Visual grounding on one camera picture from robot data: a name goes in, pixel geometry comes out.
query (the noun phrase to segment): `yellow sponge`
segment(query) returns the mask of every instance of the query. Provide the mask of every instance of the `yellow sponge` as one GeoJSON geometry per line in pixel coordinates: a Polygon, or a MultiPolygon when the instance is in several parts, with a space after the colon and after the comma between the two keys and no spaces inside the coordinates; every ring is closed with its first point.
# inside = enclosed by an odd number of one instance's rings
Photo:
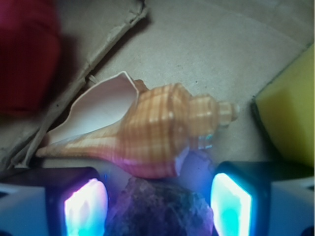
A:
{"type": "Polygon", "coordinates": [[[283,157],[314,166],[314,44],[254,99],[283,157]]]}

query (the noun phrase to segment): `red object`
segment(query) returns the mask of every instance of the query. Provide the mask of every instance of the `red object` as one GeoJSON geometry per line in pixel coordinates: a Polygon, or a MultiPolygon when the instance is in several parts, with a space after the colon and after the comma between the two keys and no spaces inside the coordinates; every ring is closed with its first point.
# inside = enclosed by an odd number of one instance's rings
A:
{"type": "Polygon", "coordinates": [[[60,53],[52,0],[0,0],[0,113],[38,111],[60,53]]]}

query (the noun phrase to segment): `spiral shell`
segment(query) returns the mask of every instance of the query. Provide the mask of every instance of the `spiral shell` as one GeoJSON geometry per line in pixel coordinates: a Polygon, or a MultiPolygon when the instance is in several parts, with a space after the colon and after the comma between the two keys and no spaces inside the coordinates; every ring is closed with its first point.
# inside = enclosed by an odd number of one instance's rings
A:
{"type": "Polygon", "coordinates": [[[237,114],[237,105],[193,97],[179,83],[144,89],[119,122],[40,148],[36,155],[101,158],[137,177],[175,177],[189,149],[208,148],[217,127],[237,114]]]}

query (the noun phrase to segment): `shell spire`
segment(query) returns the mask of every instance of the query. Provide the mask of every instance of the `shell spire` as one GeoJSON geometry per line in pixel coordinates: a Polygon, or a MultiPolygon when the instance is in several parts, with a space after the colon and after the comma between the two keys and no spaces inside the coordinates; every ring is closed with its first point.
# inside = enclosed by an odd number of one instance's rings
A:
{"type": "Polygon", "coordinates": [[[189,149],[208,148],[218,126],[229,125],[238,110],[210,95],[194,97],[179,83],[144,89],[119,122],[36,155],[100,158],[137,177],[175,177],[189,149]]]}

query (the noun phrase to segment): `purple rock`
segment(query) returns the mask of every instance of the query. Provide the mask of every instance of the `purple rock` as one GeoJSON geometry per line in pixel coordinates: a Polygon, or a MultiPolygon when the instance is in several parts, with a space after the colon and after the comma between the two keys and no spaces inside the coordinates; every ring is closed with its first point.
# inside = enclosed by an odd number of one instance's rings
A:
{"type": "Polygon", "coordinates": [[[105,236],[211,236],[212,228],[201,194],[132,177],[108,212],[105,236]]]}

